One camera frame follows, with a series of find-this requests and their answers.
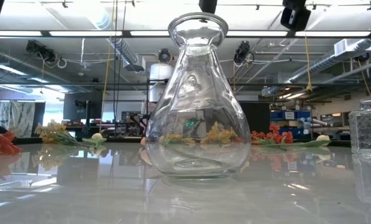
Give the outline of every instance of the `white table surface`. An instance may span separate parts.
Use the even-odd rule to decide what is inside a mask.
[[[0,179],[0,224],[371,223],[371,160],[347,148],[291,163],[250,161],[232,178],[190,181],[162,177],[140,159],[138,144],[105,146],[106,157],[80,152],[51,170],[31,166],[45,146],[21,146],[31,152]]]

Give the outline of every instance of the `glass jar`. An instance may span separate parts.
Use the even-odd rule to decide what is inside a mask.
[[[359,200],[368,205],[371,213],[371,156],[354,154],[355,189]]]
[[[181,52],[146,130],[150,160],[170,177],[226,177],[242,167],[251,147],[246,117],[216,54],[228,25],[198,12],[176,18],[168,31]]]
[[[353,153],[371,153],[371,100],[361,100],[360,110],[349,114]]]

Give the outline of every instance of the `light fixture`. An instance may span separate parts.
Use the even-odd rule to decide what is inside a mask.
[[[309,188],[307,188],[307,187],[305,187],[305,186],[302,186],[302,185],[300,185],[300,184],[290,184],[290,185],[292,185],[292,186],[294,186],[294,187],[297,187],[297,188],[299,188],[299,189],[310,190]]]
[[[228,31],[227,37],[239,37],[239,36],[249,36],[249,37],[285,37],[287,35],[287,31]]]
[[[297,97],[299,97],[299,96],[301,96],[301,95],[304,95],[305,93],[297,93],[297,94],[294,94],[293,96],[289,96],[289,97],[287,97],[287,99],[288,100],[290,100],[290,99],[294,99],[294,98],[297,98]]]
[[[31,80],[35,80],[35,81],[38,81],[38,82],[41,82],[41,83],[48,83],[48,81],[46,80],[43,80],[41,78],[30,78]]]
[[[130,34],[133,36],[165,36],[168,37],[168,32],[167,31],[155,31],[155,30],[150,30],[150,31],[130,31]]]
[[[37,37],[42,36],[40,31],[23,31],[23,30],[0,30],[2,37]]]
[[[296,37],[366,37],[370,31],[299,31]]]
[[[26,74],[24,72],[20,72],[20,71],[18,71],[16,69],[10,68],[10,67],[5,66],[5,65],[0,65],[0,68],[3,69],[3,70],[9,71],[9,72],[18,74],[18,75],[28,75],[28,74]]]
[[[26,91],[22,91],[22,90],[15,88],[15,85],[0,85],[0,88],[5,88],[7,90],[16,91],[16,92],[23,93],[23,94],[29,94]]]
[[[290,96],[290,95],[291,95],[291,93],[286,94],[286,95],[283,95],[283,96],[279,96],[279,99],[286,98],[286,97],[288,97],[288,96]]]
[[[105,31],[105,30],[92,30],[92,31],[50,31],[53,37],[110,37],[121,36],[122,31]]]

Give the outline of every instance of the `vase neck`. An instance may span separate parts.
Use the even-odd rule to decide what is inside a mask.
[[[184,51],[185,55],[192,56],[210,54],[212,50],[216,50],[214,45],[184,45],[181,47],[181,51]]]

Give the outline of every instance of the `clear glass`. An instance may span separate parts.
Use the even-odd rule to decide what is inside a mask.
[[[371,100],[361,100],[360,110],[349,114],[353,153],[371,153]]]
[[[150,160],[167,176],[227,177],[250,154],[249,125],[216,55],[227,30],[208,13],[169,25],[181,53],[146,131]]]
[[[359,200],[368,205],[371,213],[371,156],[352,155],[355,189]]]

